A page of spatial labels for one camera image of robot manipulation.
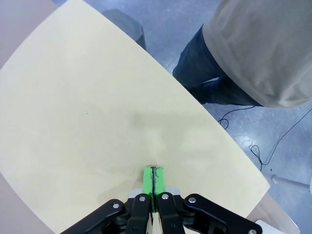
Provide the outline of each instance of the gray trash bin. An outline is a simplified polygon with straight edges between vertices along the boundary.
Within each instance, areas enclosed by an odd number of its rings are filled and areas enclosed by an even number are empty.
[[[146,50],[143,26],[140,23],[117,9],[107,10],[102,14]]]

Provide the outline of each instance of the t-shirt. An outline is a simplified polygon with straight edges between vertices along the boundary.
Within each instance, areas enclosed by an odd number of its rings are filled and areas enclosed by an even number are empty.
[[[261,105],[312,99],[312,0],[221,0],[203,35],[224,72]]]

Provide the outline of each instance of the gray surface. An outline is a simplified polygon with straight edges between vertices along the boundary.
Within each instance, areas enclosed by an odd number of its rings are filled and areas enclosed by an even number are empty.
[[[64,0],[54,0],[61,4]],[[180,52],[215,10],[218,0],[167,1],[167,0],[87,0],[102,12],[117,8],[143,25],[147,51],[169,72],[177,63]],[[205,108],[219,119],[236,106],[206,104]],[[250,144],[257,144],[263,159],[268,157],[276,141],[310,108],[312,103],[296,109],[256,107],[234,112],[227,119],[228,133],[257,165],[249,151]],[[306,116],[280,142],[271,163],[263,167],[289,179],[309,183],[312,176],[312,113]],[[270,194],[299,226],[302,234],[312,230],[312,196],[272,184]]]

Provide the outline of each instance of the blue jeans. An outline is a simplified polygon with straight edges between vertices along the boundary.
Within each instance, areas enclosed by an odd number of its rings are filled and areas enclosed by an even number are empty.
[[[204,41],[202,27],[181,53],[173,76],[201,103],[261,106],[220,68]]]

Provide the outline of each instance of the screw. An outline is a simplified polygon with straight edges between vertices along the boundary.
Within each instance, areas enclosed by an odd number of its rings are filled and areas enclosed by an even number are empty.
[[[190,203],[195,203],[195,202],[196,202],[196,199],[195,199],[194,197],[190,197],[189,202],[190,202]]]
[[[161,196],[161,198],[164,199],[164,200],[167,200],[167,199],[169,198],[169,195],[168,195],[168,194],[163,194],[163,195]]]

